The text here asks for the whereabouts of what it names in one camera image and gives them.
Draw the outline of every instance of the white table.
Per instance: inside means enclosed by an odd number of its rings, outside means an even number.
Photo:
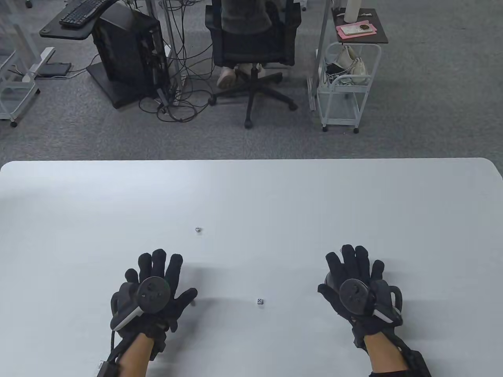
[[[402,289],[398,333],[432,375],[498,375],[502,229],[503,181],[485,159],[12,162],[0,374],[91,377],[111,294],[162,247],[200,295],[149,376],[365,376],[316,292],[324,255],[353,243]]]

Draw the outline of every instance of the computer tower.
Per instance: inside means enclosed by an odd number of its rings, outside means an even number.
[[[127,6],[114,4],[97,21],[93,38],[111,82],[121,82],[144,94],[168,93],[167,59],[160,23]]]

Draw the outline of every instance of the shoe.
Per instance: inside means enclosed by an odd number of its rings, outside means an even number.
[[[237,69],[246,74],[247,76],[251,76],[252,74],[253,64],[251,63],[242,63],[237,65]],[[259,78],[264,77],[266,75],[266,70],[262,67],[261,64],[258,64],[257,68],[259,69]]]
[[[217,81],[217,87],[219,89],[229,89],[236,84],[236,72],[234,69],[229,67],[222,67],[220,71],[220,77]]]

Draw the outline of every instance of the office chair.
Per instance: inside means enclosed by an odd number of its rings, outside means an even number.
[[[253,65],[251,76],[236,70],[238,79],[241,77],[244,83],[236,87],[215,93],[208,100],[208,104],[216,104],[217,98],[232,96],[240,92],[248,92],[248,107],[246,110],[245,128],[253,127],[250,118],[255,94],[260,92],[266,96],[276,98],[288,104],[292,111],[298,106],[293,100],[284,94],[267,86],[268,83],[280,83],[283,79],[282,73],[274,73],[258,78],[258,64],[282,63],[284,65],[295,64],[295,35],[301,23],[300,3],[293,3],[293,0],[286,0],[285,8],[278,10],[276,6],[269,2],[267,10],[271,22],[273,23],[275,40],[261,40],[254,35],[230,34],[222,30],[221,0],[213,0],[212,5],[206,6],[206,27],[211,33],[213,42],[213,62],[216,66],[235,66],[240,63],[251,63]]]

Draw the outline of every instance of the black glove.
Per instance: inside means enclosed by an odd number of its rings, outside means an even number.
[[[195,288],[190,288],[175,299],[183,258],[179,254],[173,254],[166,272],[164,273],[165,263],[166,252],[162,249],[158,249],[154,251],[152,255],[145,253],[138,258],[138,266],[140,267],[139,279],[138,273],[133,268],[130,268],[125,273],[127,282],[132,283],[133,288],[137,287],[151,276],[164,278],[170,286],[170,300],[160,312],[155,314],[143,313],[141,316],[135,317],[118,331],[123,339],[136,338],[139,333],[144,333],[147,337],[154,339],[154,349],[152,350],[150,360],[153,360],[158,352],[164,350],[164,341],[166,339],[165,332],[168,331],[169,328],[171,328],[172,332],[177,330],[178,318],[182,315],[183,310],[197,296],[197,290]],[[114,302],[113,299],[111,306],[112,314],[114,315],[114,310],[117,310],[117,303]]]
[[[396,322],[386,323],[373,315],[350,313],[339,298],[339,289],[342,283],[350,278],[361,280],[373,291],[376,301],[384,305],[391,305],[391,291],[388,284],[382,280],[384,263],[381,260],[376,260],[372,266],[372,273],[370,273],[369,254],[363,246],[357,246],[356,249],[353,249],[351,245],[344,245],[342,254],[344,263],[341,263],[335,253],[327,254],[326,261],[333,280],[331,282],[333,289],[327,284],[320,284],[318,292],[332,305],[337,314],[351,323],[355,335],[355,345],[362,348],[364,347],[363,337],[365,335],[376,334],[385,328],[398,326],[398,324]]]

